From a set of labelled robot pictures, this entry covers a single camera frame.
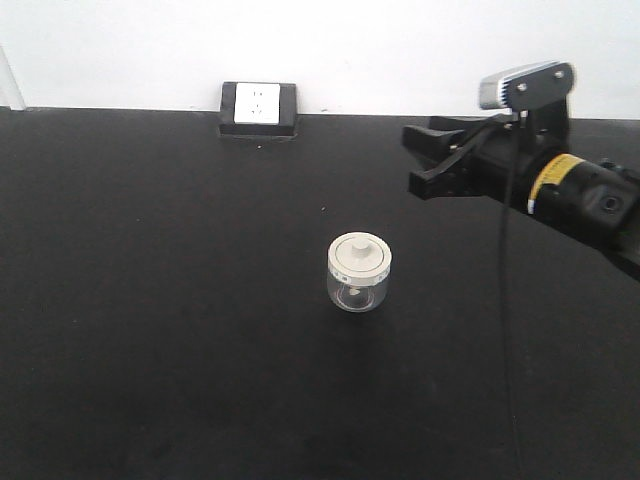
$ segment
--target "glass jar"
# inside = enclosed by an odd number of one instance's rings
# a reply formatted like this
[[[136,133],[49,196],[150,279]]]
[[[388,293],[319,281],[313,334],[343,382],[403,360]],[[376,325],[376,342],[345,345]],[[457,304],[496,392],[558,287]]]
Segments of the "glass jar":
[[[351,232],[329,247],[327,291],[348,312],[368,312],[384,300],[391,271],[391,250],[370,233]]]

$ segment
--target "white wall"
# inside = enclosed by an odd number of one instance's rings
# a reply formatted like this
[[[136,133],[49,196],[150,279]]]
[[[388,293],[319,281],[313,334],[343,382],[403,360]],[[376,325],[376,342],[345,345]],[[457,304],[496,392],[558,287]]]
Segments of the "white wall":
[[[217,110],[295,82],[308,113],[476,114],[480,78],[574,64],[572,114],[640,118],[639,0],[0,0],[28,106]]]

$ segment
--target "black table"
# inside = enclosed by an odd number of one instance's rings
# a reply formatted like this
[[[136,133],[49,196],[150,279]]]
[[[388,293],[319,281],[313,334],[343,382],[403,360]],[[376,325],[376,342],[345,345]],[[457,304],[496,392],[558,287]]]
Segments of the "black table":
[[[400,129],[303,116],[0,112],[0,478],[511,479],[489,199],[421,202]],[[574,151],[640,167],[640,123]],[[325,287],[333,238],[394,254],[368,314]],[[640,285],[511,217],[531,479],[640,476]]]

